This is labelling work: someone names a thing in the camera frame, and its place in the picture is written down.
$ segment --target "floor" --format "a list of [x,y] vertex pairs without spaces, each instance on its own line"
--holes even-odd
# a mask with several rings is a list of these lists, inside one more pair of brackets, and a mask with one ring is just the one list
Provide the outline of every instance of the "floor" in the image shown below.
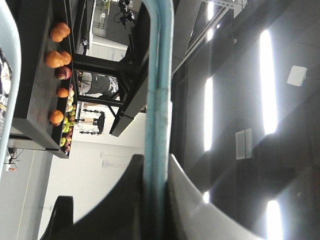
[[36,240],[52,154],[25,149],[18,160],[17,170],[6,171],[4,167],[0,180],[1,239]]

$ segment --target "person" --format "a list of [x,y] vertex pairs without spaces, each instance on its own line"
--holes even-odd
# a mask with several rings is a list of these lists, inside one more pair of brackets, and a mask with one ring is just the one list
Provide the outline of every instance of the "person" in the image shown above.
[[116,77],[94,72],[79,72],[78,84],[79,91],[84,94],[102,94],[111,97],[119,91]]

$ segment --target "ceiling light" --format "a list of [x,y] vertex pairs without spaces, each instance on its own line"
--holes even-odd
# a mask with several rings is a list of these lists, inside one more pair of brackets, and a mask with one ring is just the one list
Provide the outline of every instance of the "ceiling light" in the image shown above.
[[203,201],[208,204],[210,202],[210,194],[208,191],[206,191],[204,194],[203,194]]
[[207,16],[208,16],[208,21],[210,21],[214,17],[214,2],[213,1],[208,2]]
[[266,207],[266,226],[268,240],[283,240],[281,213],[275,200],[269,201]]
[[206,34],[206,40],[210,41],[214,36],[214,30],[212,28],[210,28]]
[[208,78],[204,87],[204,114],[203,114],[203,142],[204,150],[208,151],[212,145],[213,129],[213,80]]
[[278,124],[274,59],[268,30],[260,36],[260,80],[263,127],[264,133],[268,135],[276,131]]

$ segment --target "light blue metal pole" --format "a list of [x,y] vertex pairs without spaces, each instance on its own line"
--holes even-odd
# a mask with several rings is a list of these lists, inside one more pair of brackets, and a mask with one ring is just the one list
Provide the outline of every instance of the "light blue metal pole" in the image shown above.
[[174,8],[171,0],[143,0],[150,15],[148,95],[143,166],[142,234],[161,240],[170,137]]
[[18,96],[21,73],[21,46],[18,28],[5,0],[0,0],[0,48],[12,68],[11,89],[0,136],[0,179]]

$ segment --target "red apple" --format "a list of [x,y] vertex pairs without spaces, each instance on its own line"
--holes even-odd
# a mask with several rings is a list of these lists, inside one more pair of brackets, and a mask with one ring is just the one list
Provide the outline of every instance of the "red apple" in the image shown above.
[[69,118],[69,121],[72,122],[76,119],[76,116],[70,115],[68,118]]
[[60,80],[65,80],[71,77],[71,70],[67,66],[61,66],[55,69],[55,76]]

